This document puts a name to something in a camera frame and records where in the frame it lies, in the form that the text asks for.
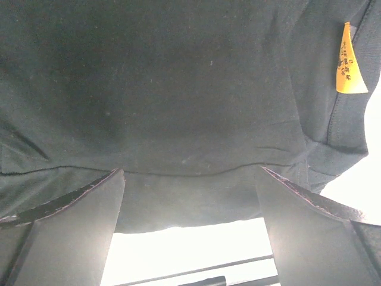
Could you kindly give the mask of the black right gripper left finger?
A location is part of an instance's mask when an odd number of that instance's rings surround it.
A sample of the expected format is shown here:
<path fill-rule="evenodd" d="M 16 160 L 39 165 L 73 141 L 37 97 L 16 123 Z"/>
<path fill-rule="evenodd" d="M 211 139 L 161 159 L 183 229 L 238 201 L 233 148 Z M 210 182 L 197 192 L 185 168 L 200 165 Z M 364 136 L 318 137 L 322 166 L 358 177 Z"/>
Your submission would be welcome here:
<path fill-rule="evenodd" d="M 1 218 L 1 285 L 100 285 L 124 187 L 115 169 Z"/>

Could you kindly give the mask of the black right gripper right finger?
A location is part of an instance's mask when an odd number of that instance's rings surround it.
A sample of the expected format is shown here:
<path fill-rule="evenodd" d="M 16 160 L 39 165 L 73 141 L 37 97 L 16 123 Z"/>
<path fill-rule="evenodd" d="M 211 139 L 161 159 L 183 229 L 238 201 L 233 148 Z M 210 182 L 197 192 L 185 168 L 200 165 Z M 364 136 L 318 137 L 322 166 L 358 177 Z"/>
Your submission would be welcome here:
<path fill-rule="evenodd" d="M 282 285 L 380 285 L 380 213 L 313 193 L 263 168 L 261 207 Z"/>

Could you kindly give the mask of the black flower print t-shirt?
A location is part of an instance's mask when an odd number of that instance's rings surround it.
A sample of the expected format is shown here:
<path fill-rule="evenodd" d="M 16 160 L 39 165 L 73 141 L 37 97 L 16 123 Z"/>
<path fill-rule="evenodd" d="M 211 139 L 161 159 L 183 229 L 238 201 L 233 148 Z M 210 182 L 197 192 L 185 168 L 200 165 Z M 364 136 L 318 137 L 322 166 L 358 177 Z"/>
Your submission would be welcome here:
<path fill-rule="evenodd" d="M 1 215 L 113 169 L 117 232 L 260 216 L 364 158 L 379 1 L 2 1 Z"/>

